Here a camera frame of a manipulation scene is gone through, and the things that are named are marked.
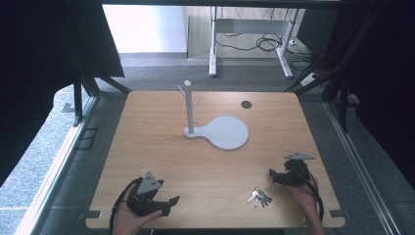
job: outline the black curtain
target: black curtain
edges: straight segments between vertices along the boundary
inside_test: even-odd
[[[415,9],[389,0],[359,46],[347,77],[356,113],[415,188]]]
[[[124,76],[100,4],[0,3],[0,185],[80,75]]]

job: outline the metal frame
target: metal frame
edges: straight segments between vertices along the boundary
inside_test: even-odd
[[[90,98],[85,105],[84,115],[88,115],[93,106],[96,104],[97,99],[95,97]],[[42,214],[49,196],[52,194],[55,188],[58,178],[61,176],[62,171],[68,161],[69,155],[75,147],[76,140],[82,132],[83,127],[86,125],[87,118],[80,121],[77,126],[73,126],[67,135],[61,149],[55,157],[49,171],[46,173],[42,184],[39,187],[33,201],[28,207],[23,219],[16,231],[16,234],[31,234],[36,226],[40,215]]]
[[[277,55],[287,78],[292,78],[290,66],[285,58],[285,52],[296,24],[299,9],[294,9],[289,21],[285,20],[246,20],[246,19],[218,19],[217,7],[214,7],[211,19],[211,44],[209,54],[209,76],[216,76],[216,34],[229,33],[254,33],[254,34],[284,34],[281,48],[277,48]]]
[[[338,132],[339,137],[341,138],[342,144],[345,147],[347,155],[350,159],[351,164],[353,165],[354,170],[356,171],[357,176],[362,183],[362,186],[371,202],[373,209],[375,210],[380,222],[382,223],[386,233],[388,235],[400,234],[400,231],[394,221],[391,211],[389,210],[385,199],[381,196],[381,193],[378,191],[375,183],[372,180],[369,172],[366,169],[364,162],[361,160],[360,155],[355,149],[353,142],[350,139],[350,136],[347,132],[344,131],[344,128],[337,122],[337,112],[333,104],[327,102],[324,103],[325,108],[332,120],[332,124],[335,126],[336,131]]]

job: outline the black cable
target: black cable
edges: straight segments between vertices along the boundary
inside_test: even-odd
[[[278,14],[278,20],[281,20],[281,13],[283,12],[283,9],[280,8],[280,13]]]
[[[137,179],[134,179],[133,181],[131,181],[125,187],[125,189],[121,192],[121,194],[119,195],[118,199],[116,199],[116,201],[114,203],[114,206],[113,206],[113,209],[111,210],[111,217],[110,217],[110,235],[113,234],[115,214],[116,214],[116,211],[118,211],[119,204],[121,204],[122,202],[125,202],[123,200],[123,198],[124,198],[125,194],[127,193],[127,190],[131,187],[131,185],[133,185],[135,183],[139,183],[139,182],[140,182],[140,178],[137,178]]]
[[[265,13],[262,15],[262,18],[263,18],[263,19],[265,18],[265,15],[266,15],[266,13],[267,13],[267,12],[269,12],[269,10],[271,10],[271,9],[270,9],[270,8],[266,9]]]
[[[275,50],[278,46],[280,46],[281,44],[277,41],[277,40],[275,40],[275,39],[273,39],[273,38],[270,38],[270,37],[265,37],[265,35],[266,34],[263,34],[257,41],[256,41],[256,46],[254,46],[254,47],[252,47],[252,48],[239,48],[239,47],[235,47],[235,46],[231,46],[231,45],[226,45],[226,44],[221,44],[221,43],[219,43],[217,40],[216,40],[216,43],[219,45],[219,46],[222,46],[222,47],[230,47],[230,48],[234,48],[234,49],[236,49],[236,50],[240,50],[240,51],[251,51],[251,50],[253,50],[253,49],[256,49],[256,48],[259,48],[259,49],[261,49],[262,51],[266,51],[266,52],[270,52],[270,51],[273,51],[273,50]],[[262,46],[262,44],[263,43],[268,43],[268,45],[270,45],[271,46],[271,48],[268,48],[268,49],[266,49],[266,48],[264,48],[263,46]]]
[[[278,44],[280,46],[282,46],[282,44],[283,44],[282,36],[279,36],[277,34],[274,34],[274,36],[278,38]],[[304,60],[304,61],[310,61],[314,58],[314,55],[311,54],[311,53],[293,52],[293,51],[289,50],[288,48],[286,48],[286,52],[289,56],[291,56],[293,58],[301,59],[301,60]]]
[[[287,8],[287,12],[286,12],[286,16],[285,16],[284,20],[287,19],[288,11],[290,11],[290,8]]]
[[[275,12],[275,8],[272,9],[271,17],[269,19],[272,19],[272,17],[274,16],[274,12]]]
[[[238,12],[238,7],[235,7],[235,12],[236,14],[238,14],[238,17],[241,19],[241,15],[239,15],[239,12]]]
[[[297,67],[297,66],[295,65],[295,63],[309,63],[309,61],[303,61],[303,60],[299,60],[299,61],[290,61],[290,68],[291,68],[291,69],[293,69],[293,70],[295,70],[295,71],[303,71],[303,70],[304,70],[304,68],[303,68],[303,67],[301,67],[301,68]]]
[[[356,21],[350,30],[346,33],[345,37],[342,38],[342,40],[326,55],[324,55],[321,58],[313,58],[310,60],[310,65],[305,68],[300,76],[297,78],[297,80],[292,84],[290,87],[288,87],[285,92],[287,91],[293,91],[293,89],[298,86],[309,74],[311,74],[316,68],[322,68],[329,63],[332,63],[336,61],[336,59],[339,58],[339,55],[341,54],[342,50],[344,49],[346,43],[351,39],[353,36],[353,33],[357,30],[358,26],[360,25],[360,21]],[[330,77],[334,75],[334,73],[337,72],[337,68],[334,68],[333,70],[329,71],[327,74],[324,74],[321,79],[324,77]]]
[[[314,197],[314,199],[317,201],[318,204],[318,216],[320,217],[320,221],[323,221],[323,216],[324,216],[324,206],[323,206],[323,200],[321,200],[320,195],[318,194],[318,190],[312,186],[310,184],[310,182],[308,182],[308,180],[306,180],[295,168],[292,168],[292,170],[302,179],[302,181],[305,183],[305,185],[308,186],[308,188],[311,190],[311,193]],[[314,180],[314,176],[312,176],[312,174],[309,172],[314,185],[315,185],[315,180]]]
[[[241,33],[241,32],[239,32],[239,33],[235,33],[235,34],[226,34],[226,33],[222,33],[224,36],[226,36],[226,37],[234,37],[234,36],[239,36],[239,35],[242,35],[242,34],[244,34],[244,33]]]

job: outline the desk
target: desk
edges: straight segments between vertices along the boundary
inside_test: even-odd
[[[280,48],[276,49],[281,67],[287,78],[292,78],[290,66],[285,58],[288,41],[296,24],[299,9],[294,9],[290,20],[246,20],[246,19],[218,19],[216,16],[217,7],[213,8],[211,19],[211,44],[208,63],[208,74],[216,76],[216,34],[218,32],[233,33],[256,33],[256,34],[284,34]]]
[[[185,99],[179,91],[134,91],[128,95],[88,218],[90,228],[109,226],[112,206],[134,178],[151,171],[164,185],[156,201],[180,196],[168,217],[149,228],[275,228],[304,227],[300,208],[283,187],[274,184],[269,168],[284,171],[284,156],[294,152],[316,157],[306,161],[319,180],[325,206],[323,224],[341,227],[343,217],[331,217],[340,206],[293,93],[193,92],[201,101],[194,119],[233,115],[243,120],[250,137],[239,150],[224,152],[204,139],[188,140]],[[243,101],[252,107],[244,109]],[[273,198],[267,208],[247,204],[254,187]]]

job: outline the white wall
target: white wall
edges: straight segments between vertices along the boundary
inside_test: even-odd
[[[103,5],[119,53],[186,52],[181,6]]]

